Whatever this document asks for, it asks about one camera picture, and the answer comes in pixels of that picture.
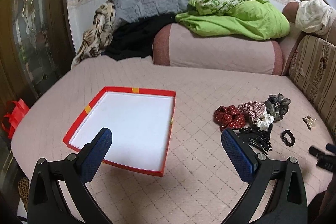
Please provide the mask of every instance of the red bag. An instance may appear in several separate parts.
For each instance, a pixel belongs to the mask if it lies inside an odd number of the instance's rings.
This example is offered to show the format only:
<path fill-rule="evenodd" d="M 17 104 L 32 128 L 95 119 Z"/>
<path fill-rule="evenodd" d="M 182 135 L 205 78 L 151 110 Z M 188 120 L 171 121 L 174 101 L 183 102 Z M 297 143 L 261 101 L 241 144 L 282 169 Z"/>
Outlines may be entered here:
<path fill-rule="evenodd" d="M 8 112 L 8 106 L 10 103 L 13 103 L 15 105 L 12 113 Z M 5 132 L 8 133 L 8 138 L 12 138 L 15 130 L 17 129 L 17 126 L 23 119 L 23 117 L 27 114 L 29 111 L 29 107 L 26 105 L 26 103 L 20 99 L 18 102 L 16 101 L 9 101 L 6 104 L 6 110 L 7 114 L 4 115 L 4 118 L 8 118 L 8 122 L 10 123 L 10 128 L 6 128 L 6 126 L 1 122 L 2 128 Z"/>

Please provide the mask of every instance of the black scrunchie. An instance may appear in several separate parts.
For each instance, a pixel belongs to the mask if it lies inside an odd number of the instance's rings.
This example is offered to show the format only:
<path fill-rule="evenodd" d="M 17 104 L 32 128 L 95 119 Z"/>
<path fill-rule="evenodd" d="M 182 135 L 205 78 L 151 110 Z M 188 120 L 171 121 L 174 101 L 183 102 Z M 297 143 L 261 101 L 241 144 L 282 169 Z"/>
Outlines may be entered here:
<path fill-rule="evenodd" d="M 291 142 L 289 142 L 287 140 L 287 138 L 285 137 L 285 135 L 288 134 L 288 136 L 291 138 Z M 283 131 L 283 133 L 281 133 L 280 138 L 282 139 L 282 141 L 285 143 L 285 145 L 287 146 L 293 146 L 295 143 L 295 138 L 292 134 L 292 132 L 290 132 L 288 129 L 286 129 L 285 131 Z"/>

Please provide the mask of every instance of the silver bolt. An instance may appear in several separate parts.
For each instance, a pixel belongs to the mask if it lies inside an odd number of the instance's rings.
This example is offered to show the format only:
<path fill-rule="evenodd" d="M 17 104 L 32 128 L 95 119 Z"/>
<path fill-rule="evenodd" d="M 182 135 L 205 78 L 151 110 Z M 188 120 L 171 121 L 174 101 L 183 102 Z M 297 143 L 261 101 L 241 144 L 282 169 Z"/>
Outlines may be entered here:
<path fill-rule="evenodd" d="M 76 158 L 76 154 L 70 154 L 67 156 L 68 160 L 74 160 Z"/>
<path fill-rule="evenodd" d="M 297 163 L 297 159 L 294 157 L 289 157 L 289 161 L 293 164 Z"/>
<path fill-rule="evenodd" d="M 42 164 L 42 163 L 44 163 L 44 158 L 40 158 L 37 160 L 37 164 Z"/>
<path fill-rule="evenodd" d="M 266 155 L 265 154 L 263 154 L 263 153 L 259 153 L 258 154 L 258 159 L 260 159 L 260 160 L 265 160 L 267 157 L 266 157 Z"/>

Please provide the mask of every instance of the lime green fabric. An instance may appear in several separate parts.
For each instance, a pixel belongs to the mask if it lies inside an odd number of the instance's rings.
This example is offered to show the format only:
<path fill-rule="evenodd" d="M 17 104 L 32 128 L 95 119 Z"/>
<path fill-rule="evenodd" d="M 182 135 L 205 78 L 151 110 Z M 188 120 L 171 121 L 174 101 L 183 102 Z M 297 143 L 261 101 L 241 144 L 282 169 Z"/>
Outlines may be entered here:
<path fill-rule="evenodd" d="M 267 0 L 190 0 L 175 19 L 203 37 L 242 34 L 254 40 L 288 35 L 286 17 Z"/>

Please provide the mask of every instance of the red polka dot scrunchie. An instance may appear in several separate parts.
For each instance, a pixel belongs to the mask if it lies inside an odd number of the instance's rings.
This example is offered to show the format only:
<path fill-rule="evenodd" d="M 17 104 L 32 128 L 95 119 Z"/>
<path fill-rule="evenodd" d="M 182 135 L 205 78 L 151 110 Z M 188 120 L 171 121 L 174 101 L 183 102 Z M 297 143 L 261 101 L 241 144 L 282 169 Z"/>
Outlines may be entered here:
<path fill-rule="evenodd" d="M 220 130 L 226 128 L 243 128 L 246 125 L 244 115 L 234 105 L 220 106 L 213 114 L 214 121 L 220 125 Z"/>

